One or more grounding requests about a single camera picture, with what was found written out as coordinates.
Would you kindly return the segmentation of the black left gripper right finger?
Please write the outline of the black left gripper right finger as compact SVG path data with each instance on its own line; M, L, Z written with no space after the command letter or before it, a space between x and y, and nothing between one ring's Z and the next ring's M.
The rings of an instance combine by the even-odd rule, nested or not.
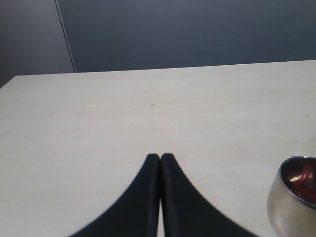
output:
M166 237L253 237L210 204L189 181L175 156L161 157L162 214Z

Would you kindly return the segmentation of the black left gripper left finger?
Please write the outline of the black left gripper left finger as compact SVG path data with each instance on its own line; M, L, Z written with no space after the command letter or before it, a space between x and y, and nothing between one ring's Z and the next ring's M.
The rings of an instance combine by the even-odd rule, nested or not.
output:
M149 154L124 193L74 237L156 237L160 205L161 163Z

